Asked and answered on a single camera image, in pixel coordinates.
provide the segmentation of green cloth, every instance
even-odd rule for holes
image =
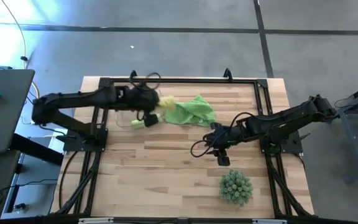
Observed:
[[[174,110],[166,110],[165,121],[171,124],[198,124],[208,127],[215,121],[212,106],[202,96],[189,102],[175,103]]]

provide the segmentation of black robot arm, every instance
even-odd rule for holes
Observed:
[[[275,146],[307,124],[329,121],[335,112],[327,99],[319,95],[311,96],[308,101],[299,106],[271,115],[255,116],[243,112],[234,118],[230,126],[213,123],[211,127],[214,131],[206,134],[203,137],[203,142],[206,143],[208,149],[213,149],[208,154],[214,154],[218,158],[220,166],[229,166],[230,160],[226,153],[226,149],[229,147],[256,139],[263,139],[263,142],[268,144],[268,146],[261,147]],[[250,116],[236,121],[236,118],[242,114]]]
[[[96,124],[82,123],[59,112],[59,109],[95,106],[106,110],[143,111],[145,125],[151,126],[158,122],[157,116],[150,114],[158,101],[157,92],[145,83],[132,89],[128,86],[105,86],[88,93],[51,93],[34,100],[32,120],[44,126],[55,123],[89,140],[97,138]]]

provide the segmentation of yellow object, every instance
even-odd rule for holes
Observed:
[[[175,99],[173,96],[163,96],[161,97],[158,105],[163,109],[173,110],[175,109]]]

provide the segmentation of succulent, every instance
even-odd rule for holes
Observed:
[[[244,206],[252,196],[252,184],[248,177],[238,170],[223,174],[219,183],[221,197],[230,204]]]

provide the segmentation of concrete floor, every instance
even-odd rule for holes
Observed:
[[[6,0],[20,23],[96,27],[257,29],[253,0]],[[358,30],[358,0],[260,0],[266,29]],[[0,2],[0,22],[12,22]],[[267,77],[259,34],[25,31],[29,68],[41,94],[77,91],[84,75]],[[267,35],[274,77],[292,106],[320,93],[334,103],[358,90],[358,35]],[[18,30],[0,27],[0,65],[20,68]],[[30,121],[31,105],[22,113]],[[43,136],[19,123],[24,136]],[[303,141],[315,213],[358,221],[358,182],[340,121],[311,124]]]

